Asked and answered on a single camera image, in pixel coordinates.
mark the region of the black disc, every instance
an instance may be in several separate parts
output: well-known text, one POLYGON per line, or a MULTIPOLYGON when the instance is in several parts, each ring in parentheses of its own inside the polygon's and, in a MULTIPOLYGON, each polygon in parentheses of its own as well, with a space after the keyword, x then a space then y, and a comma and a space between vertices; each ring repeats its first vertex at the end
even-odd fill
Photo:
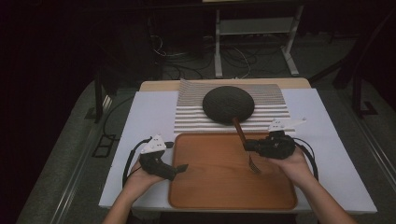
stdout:
POLYGON ((210 119, 230 124, 235 117, 239 121, 250 118, 254 111, 254 101, 249 93, 240 88, 222 86, 206 94, 202 107, 210 119))

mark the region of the person's right hand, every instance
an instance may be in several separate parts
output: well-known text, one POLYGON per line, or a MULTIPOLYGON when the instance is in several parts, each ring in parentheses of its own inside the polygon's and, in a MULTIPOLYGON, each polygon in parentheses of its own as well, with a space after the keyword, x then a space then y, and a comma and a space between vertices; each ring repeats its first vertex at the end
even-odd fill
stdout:
POLYGON ((278 165, 293 184, 299 188, 304 183, 315 179, 305 160, 304 153, 299 147, 296 147, 294 153, 284 160, 270 158, 267 160, 278 165))

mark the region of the forearm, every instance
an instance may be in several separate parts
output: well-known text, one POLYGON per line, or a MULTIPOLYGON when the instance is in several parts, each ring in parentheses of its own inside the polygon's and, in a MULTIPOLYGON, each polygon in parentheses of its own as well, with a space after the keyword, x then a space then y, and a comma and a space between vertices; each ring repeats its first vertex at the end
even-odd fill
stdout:
POLYGON ((356 223, 332 195, 312 177, 299 188, 303 191, 321 224, 356 223))
POLYGON ((113 203, 113 206, 111 206, 103 223, 126 223, 132 204, 137 198, 138 196, 134 195, 133 192, 128 192, 124 189, 113 203))

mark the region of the vr controller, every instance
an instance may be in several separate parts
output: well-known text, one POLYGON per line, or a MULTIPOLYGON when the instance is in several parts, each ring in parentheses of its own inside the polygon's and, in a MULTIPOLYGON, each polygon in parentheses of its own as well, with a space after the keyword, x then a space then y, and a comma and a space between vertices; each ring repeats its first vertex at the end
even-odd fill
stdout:
POLYGON ((245 151, 255 151, 262 157, 278 160, 291 156, 295 149, 294 140, 284 131, 270 132, 264 139, 246 139, 243 145, 245 151))

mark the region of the brown tray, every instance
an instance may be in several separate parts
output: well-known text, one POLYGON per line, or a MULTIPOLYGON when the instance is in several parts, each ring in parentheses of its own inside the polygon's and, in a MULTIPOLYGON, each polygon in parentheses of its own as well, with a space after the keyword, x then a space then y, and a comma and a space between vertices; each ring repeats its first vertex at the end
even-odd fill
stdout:
MULTIPOLYGON (((267 133, 246 133, 247 139, 267 133)), ((169 203, 190 209, 290 210, 297 204, 294 187, 282 170, 250 153, 262 171, 248 166, 248 154, 236 133, 182 133, 175 140, 173 165, 188 164, 171 183, 169 203)))

